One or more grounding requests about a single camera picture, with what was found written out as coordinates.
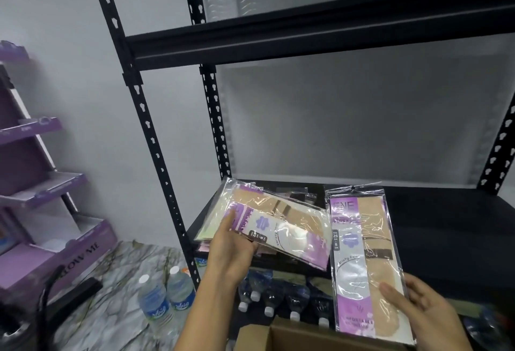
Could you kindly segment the person's left hand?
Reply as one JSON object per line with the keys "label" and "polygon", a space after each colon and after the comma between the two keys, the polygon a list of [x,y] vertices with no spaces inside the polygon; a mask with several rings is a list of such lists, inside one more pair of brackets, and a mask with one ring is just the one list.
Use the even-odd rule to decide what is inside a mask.
{"label": "person's left hand", "polygon": [[[227,214],[235,214],[235,210],[230,209]],[[258,248],[256,242],[234,232],[237,237],[232,239],[215,239],[214,235],[209,244],[207,269],[204,274],[206,278],[213,279],[227,288],[237,287],[245,278]]]}

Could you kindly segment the person's right hand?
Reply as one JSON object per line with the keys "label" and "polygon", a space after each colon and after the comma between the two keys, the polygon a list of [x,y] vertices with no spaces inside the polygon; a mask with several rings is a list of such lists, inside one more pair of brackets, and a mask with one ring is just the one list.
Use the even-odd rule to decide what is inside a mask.
{"label": "person's right hand", "polygon": [[415,334],[417,351],[473,351],[454,307],[428,284],[404,273],[409,300],[401,311]]}

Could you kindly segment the beige sock packet purple label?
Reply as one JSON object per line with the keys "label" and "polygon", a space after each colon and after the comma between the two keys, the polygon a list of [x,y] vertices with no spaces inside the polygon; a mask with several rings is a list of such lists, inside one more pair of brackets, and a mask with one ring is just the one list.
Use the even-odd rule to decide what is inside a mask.
{"label": "beige sock packet purple label", "polygon": [[331,225],[326,210],[238,184],[230,191],[231,229],[269,249],[324,271],[329,262]]}
{"label": "beige sock packet purple label", "polygon": [[379,286],[407,296],[383,187],[343,186],[325,191],[331,218],[331,275],[338,332],[415,346],[408,318]]}

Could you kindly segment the person's left forearm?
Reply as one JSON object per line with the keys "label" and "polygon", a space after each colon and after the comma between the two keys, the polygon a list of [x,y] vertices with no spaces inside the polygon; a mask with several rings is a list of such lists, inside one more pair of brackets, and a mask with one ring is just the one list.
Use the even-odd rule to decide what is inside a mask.
{"label": "person's left forearm", "polygon": [[174,351],[226,351],[239,280],[206,272]]}

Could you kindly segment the stack of clear sock packets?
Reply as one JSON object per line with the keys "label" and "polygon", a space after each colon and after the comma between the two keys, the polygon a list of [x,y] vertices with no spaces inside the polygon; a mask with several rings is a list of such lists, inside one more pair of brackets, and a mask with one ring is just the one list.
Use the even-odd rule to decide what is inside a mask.
{"label": "stack of clear sock packets", "polygon": [[[202,226],[200,227],[199,231],[197,232],[197,235],[195,236],[194,241],[200,242],[200,243],[206,243],[213,239],[223,217],[227,214],[227,206],[228,206],[230,191],[233,188],[235,188],[238,184],[242,184],[244,186],[254,186],[257,189],[261,189],[261,190],[270,192],[270,193],[272,193],[274,195],[278,195],[280,197],[297,200],[296,198],[293,197],[292,194],[290,196],[284,196],[279,193],[274,193],[274,192],[268,191],[268,190],[266,190],[262,187],[259,187],[253,183],[247,183],[242,180],[225,177],[222,180],[222,184],[220,185],[219,189],[215,192],[215,195],[209,206],[207,215],[205,216]],[[300,202],[315,206],[314,204],[311,204],[309,202],[304,202],[304,201],[300,201]],[[281,253],[281,252],[269,249],[268,247],[261,245],[261,244],[260,244],[260,248],[258,249],[258,252],[265,253],[265,254],[271,254],[272,252]]]}

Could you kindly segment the clear water bottle blue label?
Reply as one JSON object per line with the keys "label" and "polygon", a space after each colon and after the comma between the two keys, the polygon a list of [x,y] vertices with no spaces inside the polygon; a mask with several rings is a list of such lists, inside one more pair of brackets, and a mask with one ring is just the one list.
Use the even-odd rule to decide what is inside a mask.
{"label": "clear water bottle blue label", "polygon": [[195,298],[195,288],[189,271],[178,265],[170,268],[166,292],[172,307],[177,312],[191,308]]}
{"label": "clear water bottle blue label", "polygon": [[138,280],[138,287],[138,304],[145,318],[154,330],[162,330],[173,318],[164,283],[144,274]]}

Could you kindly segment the brown cardboard box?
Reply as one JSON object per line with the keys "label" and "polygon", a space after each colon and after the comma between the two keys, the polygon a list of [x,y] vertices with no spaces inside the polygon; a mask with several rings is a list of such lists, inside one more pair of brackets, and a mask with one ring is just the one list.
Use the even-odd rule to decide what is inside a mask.
{"label": "brown cardboard box", "polygon": [[240,328],[233,351],[415,351],[407,346],[276,317]]}

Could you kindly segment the black curved tube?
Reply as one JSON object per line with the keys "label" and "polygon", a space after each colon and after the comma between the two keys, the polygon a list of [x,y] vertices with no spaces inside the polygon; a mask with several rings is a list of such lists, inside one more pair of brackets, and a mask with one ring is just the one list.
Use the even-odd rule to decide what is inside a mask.
{"label": "black curved tube", "polygon": [[46,279],[35,311],[35,330],[36,330],[36,351],[50,351],[49,340],[49,319],[47,317],[47,306],[52,287],[61,277],[65,266],[60,264]]}

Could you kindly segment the purple cardboard display stand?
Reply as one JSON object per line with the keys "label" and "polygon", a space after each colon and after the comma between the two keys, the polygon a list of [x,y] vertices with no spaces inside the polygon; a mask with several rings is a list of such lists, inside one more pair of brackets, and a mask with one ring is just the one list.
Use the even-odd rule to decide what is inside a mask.
{"label": "purple cardboard display stand", "polygon": [[107,220],[73,208],[69,192],[87,178],[58,171],[41,138],[61,131],[61,120],[31,117],[5,68],[29,61],[25,47],[0,40],[0,302],[34,310],[58,266],[64,269],[50,297],[115,248],[118,239]]}

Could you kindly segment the black metal shelf rack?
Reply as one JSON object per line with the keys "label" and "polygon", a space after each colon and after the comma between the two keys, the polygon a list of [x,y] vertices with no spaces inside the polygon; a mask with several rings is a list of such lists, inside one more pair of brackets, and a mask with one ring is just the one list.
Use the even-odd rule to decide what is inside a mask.
{"label": "black metal shelf rack", "polygon": [[[335,0],[126,36],[114,0],[99,0],[181,247],[193,259],[143,93],[142,71],[199,65],[221,178],[231,176],[216,65],[515,33],[515,0]],[[515,95],[475,188],[385,186],[409,272],[447,297],[515,302],[515,208],[498,196],[515,170]]]}

